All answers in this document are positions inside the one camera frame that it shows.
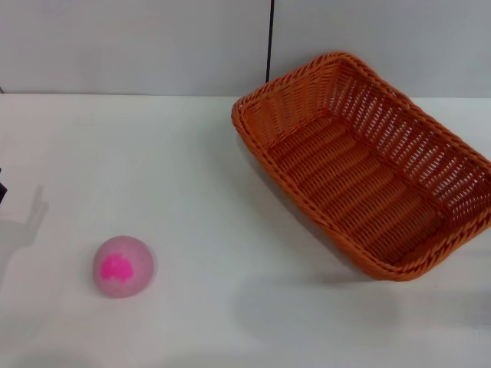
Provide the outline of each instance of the gray wall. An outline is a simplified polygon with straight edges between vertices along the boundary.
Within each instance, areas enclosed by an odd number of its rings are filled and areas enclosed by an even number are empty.
[[[8,92],[243,95],[264,83],[265,0],[0,0]]]
[[[490,0],[276,0],[272,77],[348,50],[414,97],[491,97]]]

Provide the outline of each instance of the table surface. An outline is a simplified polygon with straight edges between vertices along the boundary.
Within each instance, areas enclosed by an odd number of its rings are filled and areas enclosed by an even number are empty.
[[[235,100],[0,96],[0,366],[489,366],[491,232],[368,280],[246,151]],[[491,100],[414,100],[491,158]],[[159,270],[111,300],[91,262],[122,234]]]

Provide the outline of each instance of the orange wicker basket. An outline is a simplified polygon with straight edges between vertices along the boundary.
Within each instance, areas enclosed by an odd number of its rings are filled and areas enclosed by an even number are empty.
[[[273,179],[362,271],[408,281],[491,221],[491,164],[345,53],[241,98],[232,120]]]

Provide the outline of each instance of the pink ball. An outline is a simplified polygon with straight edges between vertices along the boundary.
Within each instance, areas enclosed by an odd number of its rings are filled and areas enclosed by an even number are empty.
[[[101,245],[94,259],[94,280],[108,297],[131,297],[150,283],[152,253],[138,239],[117,236]]]

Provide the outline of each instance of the black stripe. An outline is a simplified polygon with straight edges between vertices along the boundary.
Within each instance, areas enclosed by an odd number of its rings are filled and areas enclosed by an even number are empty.
[[[271,69],[271,44],[273,40],[273,21],[275,18],[275,0],[271,0],[269,8],[269,38],[268,38],[268,61],[266,61],[266,83],[269,82],[269,70]]]

